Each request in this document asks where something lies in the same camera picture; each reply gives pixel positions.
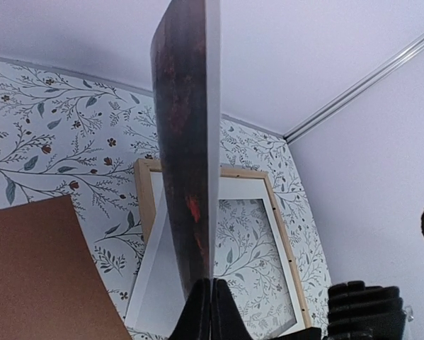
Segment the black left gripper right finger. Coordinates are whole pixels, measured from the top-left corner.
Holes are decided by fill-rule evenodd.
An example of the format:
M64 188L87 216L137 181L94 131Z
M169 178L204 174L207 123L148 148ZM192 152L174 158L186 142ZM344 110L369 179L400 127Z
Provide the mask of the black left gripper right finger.
M215 278L212 284L211 339L251 340L227 282Z

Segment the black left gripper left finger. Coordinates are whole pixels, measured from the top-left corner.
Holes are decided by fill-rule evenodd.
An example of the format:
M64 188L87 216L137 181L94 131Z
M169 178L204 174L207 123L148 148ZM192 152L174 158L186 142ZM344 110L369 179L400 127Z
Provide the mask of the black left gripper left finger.
M207 340L210 338L210 279L194 285L169 340Z

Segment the clear acrylic sheet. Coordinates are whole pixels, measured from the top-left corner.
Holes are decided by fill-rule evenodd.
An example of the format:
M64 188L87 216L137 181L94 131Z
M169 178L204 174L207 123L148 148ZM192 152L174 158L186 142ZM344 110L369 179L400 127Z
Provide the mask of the clear acrylic sheet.
M276 338L297 323L294 293L261 199L221 199L214 275L227 282L253 339Z

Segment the brown backing board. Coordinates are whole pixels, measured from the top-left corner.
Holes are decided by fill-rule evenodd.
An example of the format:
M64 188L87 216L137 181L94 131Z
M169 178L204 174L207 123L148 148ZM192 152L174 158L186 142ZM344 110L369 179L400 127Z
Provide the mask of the brown backing board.
M69 196L0 210L0 339L128 339Z

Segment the photo with white border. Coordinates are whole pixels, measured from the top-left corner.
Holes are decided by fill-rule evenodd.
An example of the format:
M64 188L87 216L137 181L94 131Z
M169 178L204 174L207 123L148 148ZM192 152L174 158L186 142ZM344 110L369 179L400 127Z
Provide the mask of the photo with white border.
M220 3L172 1L151 42L161 171L139 159L134 172L146 248L125 325L169 337L185 306L167 202L207 204L213 277L219 193Z

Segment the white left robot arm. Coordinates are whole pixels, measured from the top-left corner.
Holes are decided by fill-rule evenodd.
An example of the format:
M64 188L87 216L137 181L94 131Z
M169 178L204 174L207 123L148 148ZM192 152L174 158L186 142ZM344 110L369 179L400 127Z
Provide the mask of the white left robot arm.
M186 303L171 339L250 339L227 282L209 270L207 204L167 202ZM406 312L399 289L368 288L362 281L328 289L328 339L402 339Z

